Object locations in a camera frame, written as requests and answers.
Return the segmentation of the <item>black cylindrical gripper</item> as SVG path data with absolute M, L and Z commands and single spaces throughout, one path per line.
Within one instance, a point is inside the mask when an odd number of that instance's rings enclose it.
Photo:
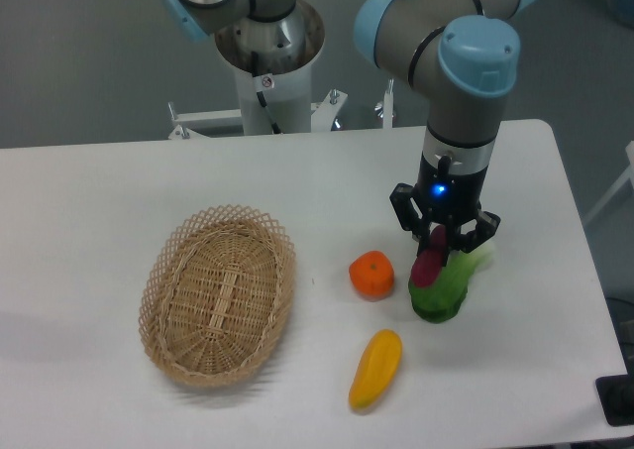
M 500 217 L 479 210 L 494 145 L 495 139 L 451 141 L 427 126 L 416 185 L 398 183 L 389 195 L 401 228 L 417 242 L 417 256 L 430 246 L 432 222 L 449 222 L 448 254 L 469 254 L 496 234 Z M 472 220 L 475 227 L 463 234 L 462 225 Z

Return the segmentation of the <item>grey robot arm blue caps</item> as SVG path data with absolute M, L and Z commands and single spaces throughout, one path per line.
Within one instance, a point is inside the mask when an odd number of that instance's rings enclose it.
M 302 0 L 161 0 L 192 40 L 213 38 L 244 80 L 246 133 L 309 128 L 308 89 L 283 80 L 324 44 L 318 14 Z M 359 53 L 422 94 L 429 114 L 415 184 L 390 201 L 420 252 L 469 253 L 500 220 L 480 193 L 521 51 L 510 19 L 535 0 L 367 0 L 354 23 Z

